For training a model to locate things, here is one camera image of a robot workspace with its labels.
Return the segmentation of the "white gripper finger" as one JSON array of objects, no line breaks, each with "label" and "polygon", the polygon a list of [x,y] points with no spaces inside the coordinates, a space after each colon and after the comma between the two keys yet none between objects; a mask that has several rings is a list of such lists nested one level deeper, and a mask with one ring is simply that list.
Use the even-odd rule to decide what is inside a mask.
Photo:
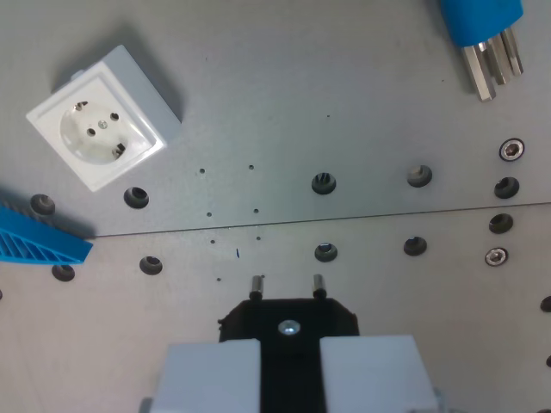
[{"label": "white gripper finger", "polygon": [[438,412],[412,336],[339,336],[320,340],[328,412]]},{"label": "white gripper finger", "polygon": [[261,409],[261,344],[256,339],[169,346],[152,412]]}]

